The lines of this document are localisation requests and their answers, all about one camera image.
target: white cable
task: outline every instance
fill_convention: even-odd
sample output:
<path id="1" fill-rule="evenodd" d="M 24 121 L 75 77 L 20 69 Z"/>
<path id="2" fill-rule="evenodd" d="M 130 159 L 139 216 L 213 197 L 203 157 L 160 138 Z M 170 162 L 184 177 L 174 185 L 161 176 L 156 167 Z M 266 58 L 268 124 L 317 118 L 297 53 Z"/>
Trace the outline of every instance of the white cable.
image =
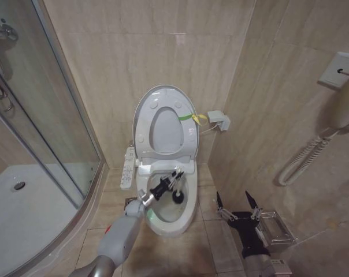
<path id="1" fill-rule="evenodd" d="M 288 186 L 295 182 L 295 180 L 302 175 L 302 173 L 311 165 L 311 163 L 317 158 L 317 156 L 327 147 L 331 139 L 338 133 L 335 131 L 333 134 L 327 137 L 321 138 L 317 136 L 312 140 L 308 146 L 294 158 L 293 161 L 280 173 L 279 183 L 281 186 Z M 290 174 L 290 171 L 299 164 L 299 167 Z"/>
<path id="2" fill-rule="evenodd" d="M 208 130 L 205 130 L 205 131 L 202 131 L 202 132 L 200 132 L 199 134 L 204 134 L 205 132 L 208 132 L 208 131 L 210 131 L 210 130 L 213 130 L 213 129 L 216 128 L 217 126 L 220 126 L 220 123 L 215 124 L 212 128 L 210 128 L 210 129 L 208 129 Z"/>

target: toilet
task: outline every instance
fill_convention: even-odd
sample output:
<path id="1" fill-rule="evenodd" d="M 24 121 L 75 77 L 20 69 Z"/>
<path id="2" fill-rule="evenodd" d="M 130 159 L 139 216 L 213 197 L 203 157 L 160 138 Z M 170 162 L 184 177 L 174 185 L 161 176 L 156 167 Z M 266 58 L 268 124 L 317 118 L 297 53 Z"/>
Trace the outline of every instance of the toilet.
<path id="1" fill-rule="evenodd" d="M 185 232 L 195 214 L 199 129 L 192 118 L 179 120 L 190 114 L 196 114 L 195 108 L 184 92 L 160 85 L 142 97 L 133 120 L 137 190 L 147 192 L 178 167 L 184 171 L 179 181 L 184 201 L 175 204 L 171 192 L 166 192 L 145 214 L 150 228 L 164 237 Z"/>

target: toilet brush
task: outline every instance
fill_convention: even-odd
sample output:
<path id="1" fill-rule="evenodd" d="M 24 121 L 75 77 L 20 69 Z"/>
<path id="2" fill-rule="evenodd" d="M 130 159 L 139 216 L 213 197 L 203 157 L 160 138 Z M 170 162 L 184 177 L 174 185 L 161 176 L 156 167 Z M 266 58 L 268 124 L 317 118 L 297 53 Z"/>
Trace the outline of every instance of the toilet brush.
<path id="1" fill-rule="evenodd" d="M 176 204 L 181 204 L 184 201 L 184 198 L 185 198 L 185 195 L 184 195 L 184 193 L 181 190 L 182 182 L 183 182 L 183 180 L 180 180 L 180 184 L 178 184 L 177 189 L 174 190 L 173 193 L 172 193 L 172 200 Z"/>

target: shower door frame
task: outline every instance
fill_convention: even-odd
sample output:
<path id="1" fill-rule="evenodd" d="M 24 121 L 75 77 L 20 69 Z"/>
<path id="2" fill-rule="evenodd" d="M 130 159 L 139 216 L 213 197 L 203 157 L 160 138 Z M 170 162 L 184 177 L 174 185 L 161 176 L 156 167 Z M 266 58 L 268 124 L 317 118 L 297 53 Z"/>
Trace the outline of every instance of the shower door frame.
<path id="1" fill-rule="evenodd" d="M 28 260 L 25 264 L 21 265 L 11 273 L 5 275 L 5 277 L 15 277 L 15 276 L 21 276 L 26 274 L 29 270 L 31 270 L 34 266 L 36 266 L 39 262 L 41 262 L 43 259 L 45 259 L 59 244 L 68 236 L 68 234 L 73 230 L 73 228 L 77 225 L 77 223 L 82 218 L 86 208 L 88 207 L 92 195 L 96 190 L 96 187 L 98 186 L 99 177 L 101 176 L 103 172 L 103 167 L 106 164 L 105 157 L 103 155 L 103 152 L 101 150 L 101 147 L 98 143 L 97 137 L 93 131 L 91 121 L 87 115 L 86 109 L 84 107 L 83 101 L 81 96 L 79 95 L 79 91 L 77 89 L 77 85 L 74 81 L 74 78 L 72 76 L 72 72 L 70 71 L 70 68 L 68 66 L 68 63 L 66 61 L 66 58 L 64 56 L 64 53 L 62 51 L 61 45 L 59 43 L 59 40 L 57 38 L 57 35 L 55 33 L 54 27 L 51 23 L 49 14 L 47 13 L 46 7 L 44 5 L 43 0 L 31 0 L 32 4 L 35 8 L 35 11 L 39 17 L 40 23 L 42 25 L 42 28 L 47 36 L 47 39 L 49 41 L 49 44 L 51 46 L 51 49 L 54 53 L 56 62 L 58 63 L 58 66 L 61 70 L 61 73 L 64 77 L 64 80 L 66 82 L 66 85 L 69 89 L 69 92 L 73 98 L 73 101 L 78 109 L 78 112 L 81 116 L 81 119 L 83 121 L 84 126 L 86 127 L 87 133 L 92 141 L 92 144 L 94 146 L 94 149 L 98 155 L 99 158 L 99 164 L 96 168 L 94 177 L 92 179 L 91 185 L 88 189 L 87 195 L 84 197 L 84 201 L 82 205 L 79 207 L 77 213 L 74 215 L 74 217 L 71 219 L 71 221 L 67 224 L 67 226 L 61 231 L 61 233 L 54 238 L 44 249 L 42 249 L 36 256 L 34 256 L 32 259 Z M 0 87 L 3 89 L 11 98 L 12 101 L 14 101 L 17 105 L 19 105 L 22 108 L 21 104 L 17 101 L 17 98 L 15 97 L 12 90 L 9 88 L 7 83 L 4 81 L 4 79 L 0 75 Z M 10 123 L 6 120 L 6 118 L 2 115 L 0 112 L 0 120 L 9 128 L 9 130 L 17 137 L 19 142 L 25 147 L 25 149 L 36 159 L 37 162 L 39 162 L 40 166 L 45 170 L 45 172 L 51 176 L 51 178 L 56 181 L 52 175 L 49 173 L 48 169 L 44 166 L 44 164 L 37 158 L 35 153 L 30 149 L 30 147 L 27 145 L 27 142 L 24 141 L 21 136 L 18 134 L 17 130 L 12 127 Z M 55 184 L 61 189 L 61 191 L 65 194 L 64 190 L 58 185 L 58 182 L 55 182 Z"/>

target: shower base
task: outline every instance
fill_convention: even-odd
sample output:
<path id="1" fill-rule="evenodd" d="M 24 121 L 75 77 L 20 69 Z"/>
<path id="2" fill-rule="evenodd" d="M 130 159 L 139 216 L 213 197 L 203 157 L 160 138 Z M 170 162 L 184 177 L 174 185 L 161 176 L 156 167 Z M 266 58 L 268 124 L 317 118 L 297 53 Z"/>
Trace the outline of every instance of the shower base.
<path id="1" fill-rule="evenodd" d="M 15 190 L 18 182 L 25 186 Z M 37 255 L 76 212 L 37 164 L 4 170 L 0 174 L 0 276 Z"/>

